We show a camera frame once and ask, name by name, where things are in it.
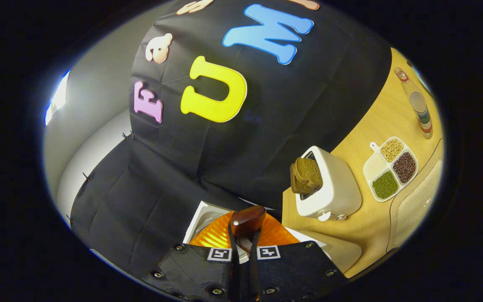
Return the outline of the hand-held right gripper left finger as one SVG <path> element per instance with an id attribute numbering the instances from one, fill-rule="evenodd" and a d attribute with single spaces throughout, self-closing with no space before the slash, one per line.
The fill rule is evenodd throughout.
<path id="1" fill-rule="evenodd" d="M 176 243 L 141 279 L 186 302 L 240 302 L 239 250 L 232 212 L 215 219 L 189 243 Z"/>

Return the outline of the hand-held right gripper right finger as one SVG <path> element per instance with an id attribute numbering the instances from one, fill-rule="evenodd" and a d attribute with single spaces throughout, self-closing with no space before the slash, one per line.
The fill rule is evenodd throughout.
<path id="1" fill-rule="evenodd" d="M 249 257 L 250 302 L 314 302 L 347 283 L 316 241 L 298 240 L 265 214 Z"/>

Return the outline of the brown wooden spoon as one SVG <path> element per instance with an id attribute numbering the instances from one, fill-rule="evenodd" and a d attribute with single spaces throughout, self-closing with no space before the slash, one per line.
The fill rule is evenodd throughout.
<path id="1" fill-rule="evenodd" d="M 234 241 L 247 254 L 251 252 L 255 235 L 260 232 L 266 213 L 263 206 L 255 205 L 234 212 L 231 216 L 230 230 Z"/>

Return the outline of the clear box of white rice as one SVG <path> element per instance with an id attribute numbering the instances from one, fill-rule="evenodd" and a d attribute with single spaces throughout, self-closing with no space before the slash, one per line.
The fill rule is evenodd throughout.
<path id="1" fill-rule="evenodd" d="M 390 204 L 390 233 L 387 252 L 399 248 L 424 221 L 433 204 L 444 166 L 444 139 L 404 189 L 395 195 Z"/>

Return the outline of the white toaster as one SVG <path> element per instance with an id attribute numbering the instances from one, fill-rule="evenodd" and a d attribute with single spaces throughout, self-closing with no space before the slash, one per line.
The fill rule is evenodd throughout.
<path id="1" fill-rule="evenodd" d="M 310 195 L 295 194 L 299 215 L 320 221 L 341 221 L 360 208 L 360 189 L 344 160 L 317 146 L 308 148 L 302 157 L 316 161 L 323 185 Z"/>

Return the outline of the brown bread slice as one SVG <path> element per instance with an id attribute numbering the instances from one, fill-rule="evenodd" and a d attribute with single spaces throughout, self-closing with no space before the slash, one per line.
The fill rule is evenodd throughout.
<path id="1" fill-rule="evenodd" d="M 322 186 L 323 179 L 315 160 L 298 157 L 290 166 L 290 188 L 293 193 L 310 195 Z"/>

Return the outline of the black backdrop cloth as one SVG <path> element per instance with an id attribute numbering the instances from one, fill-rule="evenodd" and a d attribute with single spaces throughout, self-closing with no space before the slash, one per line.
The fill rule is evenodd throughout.
<path id="1" fill-rule="evenodd" d="M 181 242 L 202 201 L 280 218 L 289 167 L 333 151 L 372 106 L 391 46 L 326 4 L 170 0 L 136 52 L 132 135 L 92 170 L 71 231 L 135 277 Z"/>

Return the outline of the white divided bean dish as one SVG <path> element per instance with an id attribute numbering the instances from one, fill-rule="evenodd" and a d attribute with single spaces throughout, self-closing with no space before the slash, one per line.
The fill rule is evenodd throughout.
<path id="1" fill-rule="evenodd" d="M 404 189 L 418 173 L 412 150 L 396 136 L 383 145 L 370 143 L 372 155 L 364 163 L 364 177 L 374 198 L 387 201 Z"/>

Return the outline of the clear plastic water bottle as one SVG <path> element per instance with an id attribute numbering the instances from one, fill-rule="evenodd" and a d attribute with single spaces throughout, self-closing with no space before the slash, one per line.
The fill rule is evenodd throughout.
<path id="1" fill-rule="evenodd" d="M 426 139 L 430 139 L 433 135 L 432 118 L 429 113 L 426 99 L 418 86 L 401 68 L 395 68 L 394 73 L 400 80 L 405 96 L 414 110 L 418 124 L 422 130 L 422 135 Z"/>

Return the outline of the large ceiling light panel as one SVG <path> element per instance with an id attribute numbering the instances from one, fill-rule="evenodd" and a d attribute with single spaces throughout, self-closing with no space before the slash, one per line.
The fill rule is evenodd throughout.
<path id="1" fill-rule="evenodd" d="M 69 69 L 62 77 L 59 85 L 57 86 L 54 94 L 50 99 L 50 103 L 46 110 L 46 114 L 44 118 L 44 123 L 46 126 L 52 120 L 52 117 L 53 115 L 55 115 L 55 112 L 61 109 L 66 104 L 67 85 L 68 85 L 68 79 L 69 79 L 70 73 L 71 73 L 71 69 Z"/>

